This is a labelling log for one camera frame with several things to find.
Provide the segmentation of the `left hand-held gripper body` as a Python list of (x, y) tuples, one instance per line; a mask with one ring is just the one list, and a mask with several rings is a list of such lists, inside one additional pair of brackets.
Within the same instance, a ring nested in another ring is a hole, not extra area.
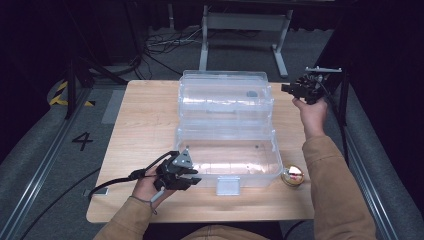
[(169, 151), (160, 157), (162, 163), (156, 168), (156, 180), (154, 187), (160, 190), (187, 190), (184, 175), (181, 175), (185, 169), (193, 169), (189, 151), (187, 149), (182, 152)]

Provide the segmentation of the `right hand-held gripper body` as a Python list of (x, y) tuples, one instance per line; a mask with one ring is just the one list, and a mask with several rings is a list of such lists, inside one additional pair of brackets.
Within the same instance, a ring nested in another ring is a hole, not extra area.
[(299, 93), (295, 97), (303, 98), (307, 104), (315, 104), (320, 98), (330, 94), (327, 87), (330, 75), (341, 72), (341, 68), (306, 67), (305, 74), (296, 81)]

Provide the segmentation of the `clear plastic storage box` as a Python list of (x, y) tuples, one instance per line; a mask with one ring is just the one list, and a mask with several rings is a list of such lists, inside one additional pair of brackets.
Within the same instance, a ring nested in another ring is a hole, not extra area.
[[(247, 97), (256, 91), (258, 97)], [(179, 80), (175, 147), (187, 149), (201, 187), (234, 196), (283, 171), (264, 72), (187, 70)]]

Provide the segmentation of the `person's left hand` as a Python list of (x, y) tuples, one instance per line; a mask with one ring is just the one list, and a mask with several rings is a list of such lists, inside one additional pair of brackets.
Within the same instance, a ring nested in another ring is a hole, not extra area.
[(151, 203), (151, 207), (156, 209), (164, 200), (170, 197), (175, 193), (174, 190), (165, 190), (155, 201), (152, 201), (152, 198), (155, 197), (158, 193), (154, 187), (154, 182), (156, 180), (156, 166), (149, 169), (144, 178), (140, 178), (132, 192), (132, 196), (141, 199), (143, 201), (148, 201)]

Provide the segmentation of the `person's right hand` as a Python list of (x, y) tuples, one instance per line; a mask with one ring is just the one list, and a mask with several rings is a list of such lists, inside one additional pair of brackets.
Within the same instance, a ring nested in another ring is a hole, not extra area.
[(292, 103), (300, 111), (300, 119), (304, 126), (305, 138), (325, 136), (324, 124), (327, 117), (327, 103), (323, 98), (309, 105), (294, 98)]

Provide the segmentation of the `black tripod stand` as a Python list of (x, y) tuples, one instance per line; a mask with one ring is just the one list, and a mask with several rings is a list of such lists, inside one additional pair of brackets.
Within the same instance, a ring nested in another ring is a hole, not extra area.
[(341, 126), (346, 126), (349, 74), (345, 72), (332, 73), (328, 79), (328, 85), (331, 96), (337, 100), (335, 104), (336, 118)]
[(65, 118), (70, 119), (77, 108), (77, 90), (76, 81), (79, 81), (83, 88), (92, 88), (94, 86), (94, 78), (90, 73), (90, 69), (94, 69), (100, 75), (109, 78), (118, 85), (127, 85), (128, 82), (118, 75), (107, 70), (105, 67), (98, 65), (86, 58), (72, 58), (67, 67), (65, 80), (67, 81), (68, 105)]

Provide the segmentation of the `person's tan jacket torso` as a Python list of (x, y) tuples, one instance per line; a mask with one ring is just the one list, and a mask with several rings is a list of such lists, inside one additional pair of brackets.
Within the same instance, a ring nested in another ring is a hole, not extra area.
[(225, 225), (208, 225), (181, 240), (269, 240), (259, 234)]

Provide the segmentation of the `small grey floor tape piece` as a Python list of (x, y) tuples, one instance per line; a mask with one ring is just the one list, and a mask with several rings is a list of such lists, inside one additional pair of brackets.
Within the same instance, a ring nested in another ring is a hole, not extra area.
[(101, 188), (98, 190), (92, 190), (92, 189), (85, 189), (83, 192), (84, 197), (89, 197), (92, 195), (107, 195), (108, 194), (108, 188)]

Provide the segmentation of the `yellow black hazard tape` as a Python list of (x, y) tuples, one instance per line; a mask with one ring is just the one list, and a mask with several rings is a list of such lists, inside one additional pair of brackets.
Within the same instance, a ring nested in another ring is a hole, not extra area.
[(64, 80), (57, 88), (55, 94), (53, 95), (52, 99), (50, 100), (50, 105), (62, 105), (67, 106), (68, 101), (61, 98), (62, 94), (66, 90), (68, 86), (68, 82)]

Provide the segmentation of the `grey metal desk frame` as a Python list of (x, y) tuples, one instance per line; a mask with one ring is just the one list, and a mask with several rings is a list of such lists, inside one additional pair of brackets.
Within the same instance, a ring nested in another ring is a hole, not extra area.
[(279, 40), (271, 46), (274, 59), (282, 78), (288, 77), (288, 71), (282, 55), (282, 47), (292, 20), (293, 11), (288, 10), (283, 15), (265, 15), (248, 13), (216, 13), (203, 6), (202, 16), (202, 46), (199, 69), (206, 70), (208, 64), (208, 31), (219, 30), (253, 30), (279, 32)]

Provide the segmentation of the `metal floor rail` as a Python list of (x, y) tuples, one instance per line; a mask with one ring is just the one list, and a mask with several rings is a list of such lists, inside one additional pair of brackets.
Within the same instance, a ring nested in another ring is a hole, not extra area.
[(77, 94), (68, 119), (65, 106), (50, 109), (0, 166), (0, 240), (13, 240), (17, 234), (91, 91)]
[(359, 151), (353, 141), (351, 134), (347, 128), (344, 128), (345, 145), (347, 149), (347, 156), (349, 158), (349, 167), (352, 174), (356, 178), (364, 195), (365, 201), (374, 217), (376, 228), (380, 240), (399, 240), (397, 233), (389, 219), (387, 211), (383, 205), (382, 199), (377, 192), (371, 175), (368, 173), (366, 166), (359, 154)]

